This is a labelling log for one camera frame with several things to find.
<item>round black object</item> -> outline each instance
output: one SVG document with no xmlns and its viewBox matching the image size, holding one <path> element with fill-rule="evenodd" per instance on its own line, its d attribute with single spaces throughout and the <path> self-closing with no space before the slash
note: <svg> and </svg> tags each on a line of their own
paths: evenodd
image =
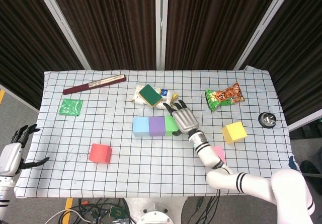
<svg viewBox="0 0 322 224">
<path fill-rule="evenodd" d="M 276 125 L 276 117 L 269 112 L 262 112 L 258 116 L 258 121 L 264 128 L 273 128 Z"/>
</svg>

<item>green packet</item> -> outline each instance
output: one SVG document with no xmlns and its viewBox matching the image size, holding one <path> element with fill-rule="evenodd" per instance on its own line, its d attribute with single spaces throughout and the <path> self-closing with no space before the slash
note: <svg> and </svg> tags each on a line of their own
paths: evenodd
<svg viewBox="0 0 322 224">
<path fill-rule="evenodd" d="M 83 100 L 64 99 L 59 109 L 60 115 L 78 117 L 81 113 Z"/>
<path fill-rule="evenodd" d="M 241 93 L 238 82 L 224 91 L 205 90 L 207 103 L 211 111 L 214 111 L 218 106 L 228 106 L 238 101 L 244 101 L 245 99 Z"/>
<path fill-rule="evenodd" d="M 224 100 L 222 102 L 218 101 L 216 98 L 216 92 L 211 90 L 205 90 L 207 103 L 211 111 L 214 111 L 218 106 L 228 106 L 232 105 L 232 98 L 229 98 L 228 100 Z"/>
</svg>

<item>white checkered tablecloth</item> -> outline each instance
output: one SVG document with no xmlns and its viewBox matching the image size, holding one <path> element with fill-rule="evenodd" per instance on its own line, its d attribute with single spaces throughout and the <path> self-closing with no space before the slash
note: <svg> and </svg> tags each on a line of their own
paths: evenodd
<svg viewBox="0 0 322 224">
<path fill-rule="evenodd" d="M 63 89 L 118 74 L 127 81 L 64 96 Z M 224 90 L 238 81 L 244 102 L 211 112 L 204 90 Z M 50 157 L 43 166 L 23 170 L 17 197 L 148 197 L 214 195 L 203 166 L 186 135 L 132 135 L 134 116 L 166 116 L 166 110 L 129 102 L 137 84 L 174 90 L 197 117 L 209 143 L 222 146 L 234 172 L 270 177 L 289 168 L 288 128 L 267 71 L 134 71 L 73 70 L 45 73 L 43 100 L 27 162 Z M 82 99 L 78 117 L 58 114 L 62 100 Z M 273 129 L 262 128 L 261 112 L 274 113 Z M 242 121 L 248 137 L 226 144 L 223 126 Z M 110 145 L 110 164 L 88 160 L 92 143 Z M 238 194 L 222 190 L 223 194 Z"/>
</svg>

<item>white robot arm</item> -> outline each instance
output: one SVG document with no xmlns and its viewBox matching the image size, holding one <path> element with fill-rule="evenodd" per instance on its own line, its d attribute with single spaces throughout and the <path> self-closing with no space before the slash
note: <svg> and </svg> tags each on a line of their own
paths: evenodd
<svg viewBox="0 0 322 224">
<path fill-rule="evenodd" d="M 33 132 L 39 131 L 34 124 L 30 127 L 23 126 L 18 129 L 11 139 L 11 143 L 4 147 L 0 156 L 0 224 L 5 224 L 3 221 L 6 209 L 10 202 L 10 192 L 15 186 L 14 176 L 21 169 L 28 169 L 43 165 L 49 160 L 49 157 L 44 158 L 39 162 L 24 163 L 22 154 L 26 146 L 28 137 Z"/>
<path fill-rule="evenodd" d="M 208 184 L 215 189 L 231 189 L 255 196 L 277 205 L 278 224 L 312 223 L 314 201 L 302 175 L 291 169 L 275 172 L 272 178 L 253 176 L 248 173 L 234 174 L 217 156 L 192 111 L 179 100 L 174 103 L 177 110 L 164 104 L 175 119 L 179 130 L 174 133 L 187 134 L 202 163 L 213 170 L 207 174 Z"/>
</svg>

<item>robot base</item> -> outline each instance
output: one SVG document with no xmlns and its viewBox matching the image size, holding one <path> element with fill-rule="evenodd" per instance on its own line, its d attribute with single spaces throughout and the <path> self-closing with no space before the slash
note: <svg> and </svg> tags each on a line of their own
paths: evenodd
<svg viewBox="0 0 322 224">
<path fill-rule="evenodd" d="M 137 224 L 181 224 L 187 197 L 125 198 Z"/>
</svg>

